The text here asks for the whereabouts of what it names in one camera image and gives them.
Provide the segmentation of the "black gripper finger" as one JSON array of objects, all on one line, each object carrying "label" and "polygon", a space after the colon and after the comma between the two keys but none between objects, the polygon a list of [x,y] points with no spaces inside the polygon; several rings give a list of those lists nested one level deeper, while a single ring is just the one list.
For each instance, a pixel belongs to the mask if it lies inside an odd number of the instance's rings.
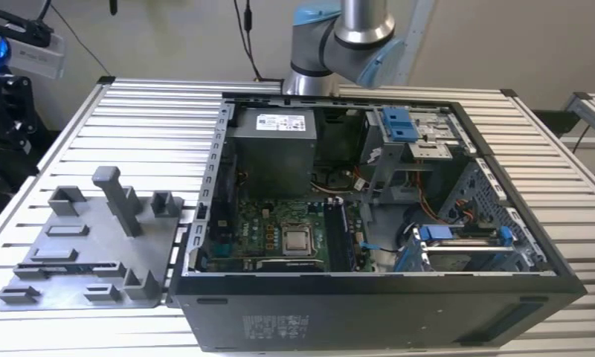
[{"label": "black gripper finger", "polygon": [[11,141],[25,154],[32,151],[29,134],[33,133],[33,90],[28,77],[1,75],[1,95],[8,115]]}]

